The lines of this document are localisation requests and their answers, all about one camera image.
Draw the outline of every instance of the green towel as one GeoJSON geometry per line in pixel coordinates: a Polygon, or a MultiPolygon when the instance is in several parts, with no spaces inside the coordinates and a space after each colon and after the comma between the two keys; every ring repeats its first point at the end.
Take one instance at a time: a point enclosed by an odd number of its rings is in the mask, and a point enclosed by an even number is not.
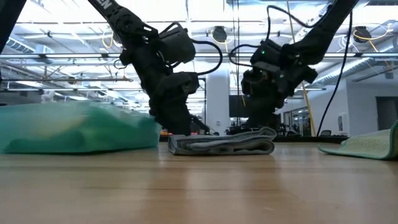
{"type": "Polygon", "coordinates": [[[318,146],[321,152],[337,156],[393,160],[398,158],[398,122],[391,129],[355,136],[343,141],[338,149],[318,146]]]}
{"type": "Polygon", "coordinates": [[[95,102],[0,108],[0,153],[83,154],[156,147],[160,126],[149,114],[95,102]]]}

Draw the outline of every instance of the folded towel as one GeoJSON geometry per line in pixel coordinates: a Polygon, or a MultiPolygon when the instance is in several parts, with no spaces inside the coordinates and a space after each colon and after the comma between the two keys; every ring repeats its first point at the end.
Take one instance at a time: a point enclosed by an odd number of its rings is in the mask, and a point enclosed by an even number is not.
{"type": "Polygon", "coordinates": [[[231,136],[171,136],[169,151],[180,156],[270,154],[276,132],[271,128],[231,136]]]}
{"type": "Polygon", "coordinates": [[[341,143],[338,149],[318,147],[321,152],[337,156],[367,159],[398,159],[398,122],[391,129],[354,136],[341,143]]]}

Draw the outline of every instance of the white column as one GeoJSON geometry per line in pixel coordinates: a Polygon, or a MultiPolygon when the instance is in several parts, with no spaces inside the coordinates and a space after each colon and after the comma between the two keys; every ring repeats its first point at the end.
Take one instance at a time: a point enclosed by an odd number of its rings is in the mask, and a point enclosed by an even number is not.
{"type": "Polygon", "coordinates": [[[206,78],[206,124],[225,136],[229,120],[229,64],[222,65],[206,78]]]}

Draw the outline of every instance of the teal plastic bag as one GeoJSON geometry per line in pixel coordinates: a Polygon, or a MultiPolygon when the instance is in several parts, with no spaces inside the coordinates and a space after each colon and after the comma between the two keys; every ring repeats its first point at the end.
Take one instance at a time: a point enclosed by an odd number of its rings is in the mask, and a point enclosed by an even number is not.
{"type": "Polygon", "coordinates": [[[157,147],[149,114],[94,102],[0,107],[2,153],[78,154],[157,147]]]}

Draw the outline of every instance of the folded gray towel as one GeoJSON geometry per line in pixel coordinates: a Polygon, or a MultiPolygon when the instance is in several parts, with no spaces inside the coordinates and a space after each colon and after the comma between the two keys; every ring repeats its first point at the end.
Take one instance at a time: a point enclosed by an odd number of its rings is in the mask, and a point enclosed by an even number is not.
{"type": "Polygon", "coordinates": [[[276,132],[271,128],[231,136],[171,136],[169,151],[180,156],[270,154],[276,132]]]}

